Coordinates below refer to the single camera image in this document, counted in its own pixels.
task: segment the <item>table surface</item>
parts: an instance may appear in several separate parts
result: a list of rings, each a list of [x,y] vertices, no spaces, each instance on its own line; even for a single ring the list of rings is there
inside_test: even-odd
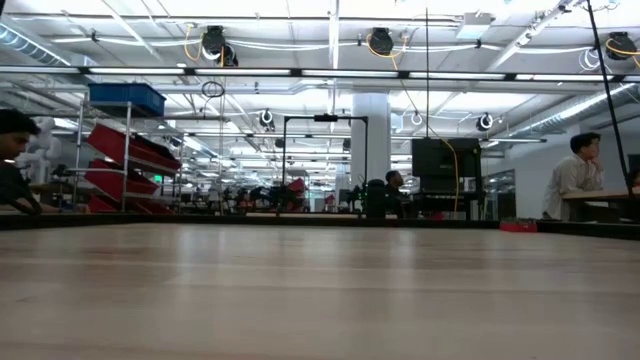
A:
[[[637,359],[640,242],[136,224],[0,232],[0,359]]]
[[[633,193],[640,196],[640,187],[633,189]],[[585,191],[579,193],[571,193],[562,197],[563,200],[583,200],[583,199],[602,199],[602,200],[616,200],[625,199],[629,197],[627,190],[599,190],[599,191]]]

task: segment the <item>black screen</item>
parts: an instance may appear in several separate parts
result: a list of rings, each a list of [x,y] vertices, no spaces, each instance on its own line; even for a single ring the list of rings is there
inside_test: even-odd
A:
[[[449,139],[456,151],[458,175],[475,177],[480,169],[480,145],[478,139]],[[412,172],[417,177],[453,177],[455,162],[451,149],[439,139],[411,140]]]

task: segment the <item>person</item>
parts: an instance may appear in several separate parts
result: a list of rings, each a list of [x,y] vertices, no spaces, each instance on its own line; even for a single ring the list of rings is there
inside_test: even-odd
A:
[[[598,159],[600,135],[585,133],[570,141],[573,155],[560,161],[553,169],[544,196],[543,217],[569,221],[571,209],[562,197],[569,193],[602,190],[604,170]]]
[[[397,170],[387,172],[385,179],[387,180],[385,186],[386,208],[401,219],[404,217],[404,211],[400,188],[404,185],[404,180]]]
[[[20,170],[13,165],[13,159],[26,150],[31,135],[38,135],[40,129],[28,116],[14,109],[0,109],[0,210],[14,211],[9,201],[33,209],[29,200],[33,195],[29,184]],[[40,204],[42,212],[57,213],[57,208]]]

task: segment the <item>blue bin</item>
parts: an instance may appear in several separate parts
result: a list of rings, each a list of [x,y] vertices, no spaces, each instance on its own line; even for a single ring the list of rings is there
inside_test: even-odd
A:
[[[89,84],[89,104],[112,116],[127,116],[127,103],[131,102],[132,117],[162,117],[165,101],[147,84]]]

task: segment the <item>ceiling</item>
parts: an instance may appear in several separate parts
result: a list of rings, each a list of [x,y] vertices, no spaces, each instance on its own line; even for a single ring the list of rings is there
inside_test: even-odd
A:
[[[335,0],[8,0],[2,23],[7,26],[11,24],[15,30],[29,35],[39,45],[68,59],[74,65],[83,65],[78,61],[86,61],[82,57],[86,56],[102,66],[174,67],[184,64],[189,67],[211,67],[212,61],[203,57],[196,61],[189,59],[185,54],[185,45],[181,42],[187,39],[189,31],[188,39],[197,41],[207,25],[219,24],[225,28],[226,39],[236,42],[233,47],[241,67],[393,70],[390,59],[376,57],[367,46],[357,44],[358,39],[366,39],[372,27],[381,26],[389,28],[396,50],[405,50],[396,58],[400,70],[424,71],[428,64],[432,71],[484,72],[495,63],[502,54],[502,49],[520,37],[535,19],[544,16],[558,4],[567,3],[578,6],[572,6],[571,12],[552,20],[526,46],[494,66],[491,71],[577,74],[597,73],[599,70],[585,70],[579,60],[585,56],[585,50],[576,50],[593,44],[589,16],[581,8],[583,5],[580,1],[379,0],[372,6],[371,1],[340,0],[337,8],[335,3]],[[593,3],[594,7],[599,8],[609,4],[609,0],[594,0]],[[430,26],[424,26],[427,6]],[[603,9],[595,14],[602,40],[612,31],[626,31],[637,42],[640,38],[640,20],[637,18],[640,2],[620,0],[617,8],[613,6],[612,9]],[[332,28],[328,14],[336,12],[337,26]],[[485,47],[460,48],[476,44],[475,41],[456,38],[457,27],[465,13],[491,14],[494,17],[491,27],[481,37]],[[188,25],[196,27],[189,30]],[[333,33],[340,44],[335,63],[330,57],[330,37],[333,36],[330,34],[333,29],[337,29]],[[91,40],[91,34],[95,34],[94,39],[97,41]],[[430,47],[428,57],[425,51],[427,39]],[[145,47],[143,42],[155,45]],[[304,51],[291,51],[295,46],[299,47],[298,50],[304,48]],[[195,57],[198,45],[190,44],[186,47],[189,54]],[[558,50],[567,52],[548,53]],[[0,62],[38,64],[7,46],[0,46]],[[605,63],[613,73],[635,71],[632,60],[607,59]],[[39,89],[40,93],[16,87],[15,80],[28,83]],[[229,89],[225,102],[219,99],[207,102],[200,94],[201,83],[211,80],[207,77],[104,76],[101,80],[148,82],[158,88],[162,87],[167,97],[166,113],[195,117],[192,120],[178,120],[170,125],[184,132],[207,134],[195,137],[194,140],[204,148],[221,153],[223,158],[235,157],[236,160],[227,160],[228,166],[223,168],[240,172],[241,175],[234,175],[236,180],[249,176],[247,173],[255,178],[254,170],[264,170],[265,174],[259,172],[258,178],[277,176],[280,173],[277,170],[279,165],[269,164],[264,159],[265,154],[277,149],[273,146],[273,139],[256,139],[255,143],[262,151],[258,153],[255,146],[245,138],[215,136],[221,128],[227,133],[260,132],[262,129],[259,117],[262,111],[269,109],[274,115],[276,132],[280,132],[284,115],[325,113],[331,110],[333,103],[333,80],[329,79],[230,77],[224,79]],[[507,125],[516,127],[542,110],[574,95],[602,90],[602,85],[599,84],[474,84],[433,81],[427,93],[424,81],[405,81],[405,85],[409,89],[409,96],[423,115],[427,112],[428,104],[428,111],[432,116],[429,125],[433,130],[448,137],[481,136],[475,129],[474,119],[483,113],[500,118],[501,126],[506,129]],[[259,94],[252,93],[256,88],[261,90]],[[414,125],[411,121],[415,111],[399,81],[344,79],[337,81],[336,88],[336,113],[350,113],[354,93],[386,90],[389,91],[392,113],[404,114],[402,125],[396,126],[394,135],[425,134],[424,124]],[[43,97],[43,91],[50,96]],[[77,112],[77,108],[61,104],[57,99],[79,104],[84,91],[82,85],[74,84],[69,79],[25,75],[4,76],[0,79],[0,102],[29,112]],[[209,119],[218,115],[222,115],[227,121],[221,125],[220,122]],[[143,125],[137,130],[150,131],[148,124]],[[292,122],[289,131],[305,134],[350,133],[346,122],[339,122],[335,126],[312,121]],[[288,143],[288,151],[342,152],[342,140],[304,140],[296,141],[295,144]],[[190,151],[195,153],[185,156],[196,158],[194,167],[214,166],[204,152],[198,149]],[[394,141],[392,153],[397,156],[409,154],[408,141]],[[393,166],[408,171],[410,164],[407,161],[402,164],[406,159],[398,159],[401,162]],[[327,184],[331,184],[335,177],[335,163],[328,161],[300,161],[293,168],[311,169],[312,173],[321,172],[318,177],[327,180]],[[251,170],[242,172],[237,169]]]

